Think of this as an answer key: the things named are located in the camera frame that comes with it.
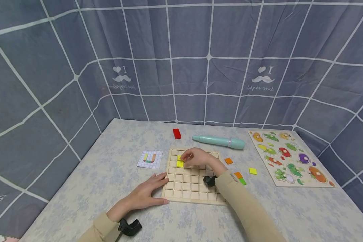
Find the teal toy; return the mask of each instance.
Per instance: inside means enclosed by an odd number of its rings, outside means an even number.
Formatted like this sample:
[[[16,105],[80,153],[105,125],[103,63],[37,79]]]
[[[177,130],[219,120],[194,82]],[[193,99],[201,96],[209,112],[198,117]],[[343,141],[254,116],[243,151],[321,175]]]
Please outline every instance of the teal toy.
[[[222,145],[227,146],[233,149],[240,149],[242,150],[245,147],[245,141],[237,139],[237,138],[218,138],[218,137],[211,137],[211,136],[193,136],[193,140],[199,141],[202,143],[208,143],[213,145]]]

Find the green square tile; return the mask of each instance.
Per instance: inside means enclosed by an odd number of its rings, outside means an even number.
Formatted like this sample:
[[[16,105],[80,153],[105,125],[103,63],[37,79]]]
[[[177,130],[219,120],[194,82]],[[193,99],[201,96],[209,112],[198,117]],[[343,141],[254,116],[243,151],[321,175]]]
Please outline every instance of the green square tile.
[[[246,185],[246,182],[245,180],[243,180],[243,178],[239,179],[239,181],[245,186]]]

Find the hand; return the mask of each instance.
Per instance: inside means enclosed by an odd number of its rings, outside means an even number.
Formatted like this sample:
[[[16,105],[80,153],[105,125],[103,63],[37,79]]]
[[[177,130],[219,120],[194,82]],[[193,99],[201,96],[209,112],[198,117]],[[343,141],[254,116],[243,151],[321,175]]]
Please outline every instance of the hand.
[[[219,160],[218,158],[215,158],[213,155],[205,152],[201,148],[191,148],[181,155],[180,157],[182,160],[184,160],[184,167],[189,167],[192,165],[206,165],[210,163],[212,160]]]
[[[129,211],[143,209],[146,207],[168,204],[164,198],[152,198],[154,189],[166,184],[169,179],[164,179],[167,173],[156,176],[153,174],[148,180],[144,181],[135,188],[128,196],[118,201],[108,212],[107,216],[111,221],[119,222]]]
[[[209,165],[217,177],[222,175],[223,172],[227,171],[227,168],[222,163],[222,161],[200,148],[194,147],[188,149],[184,151],[180,158],[184,161],[184,167],[189,167],[192,165]]]

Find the table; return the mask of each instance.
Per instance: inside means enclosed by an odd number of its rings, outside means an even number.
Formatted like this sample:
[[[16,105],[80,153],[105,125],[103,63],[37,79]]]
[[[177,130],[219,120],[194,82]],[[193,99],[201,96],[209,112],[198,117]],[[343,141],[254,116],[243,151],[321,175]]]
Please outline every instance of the table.
[[[174,128],[179,128],[182,139],[174,139]],[[247,132],[246,128],[114,119],[21,241],[75,241],[100,212],[154,172],[165,171],[171,147],[197,146],[231,157],[234,163],[226,166],[241,172],[245,188],[265,207],[287,241],[363,242],[363,214],[337,183],[337,188],[276,187]],[[192,141],[199,134],[243,139],[246,146],[241,151]],[[137,167],[143,150],[163,151],[159,170]],[[251,175],[249,167],[256,168],[258,175]],[[161,189],[155,196],[161,196]],[[132,212],[128,222],[134,219],[140,220],[142,230],[135,237],[122,235],[119,241],[247,241],[230,206],[169,202]]]

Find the red block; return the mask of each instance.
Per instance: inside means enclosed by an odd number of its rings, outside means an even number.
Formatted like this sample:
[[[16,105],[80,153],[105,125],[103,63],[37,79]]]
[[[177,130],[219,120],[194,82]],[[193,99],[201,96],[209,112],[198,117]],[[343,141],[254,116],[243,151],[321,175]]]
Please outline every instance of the red block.
[[[174,134],[174,136],[175,136],[175,139],[180,139],[180,138],[182,138],[182,135],[180,134],[180,131],[179,131],[179,129],[178,129],[178,128],[175,128],[175,129],[173,130],[173,134]]]

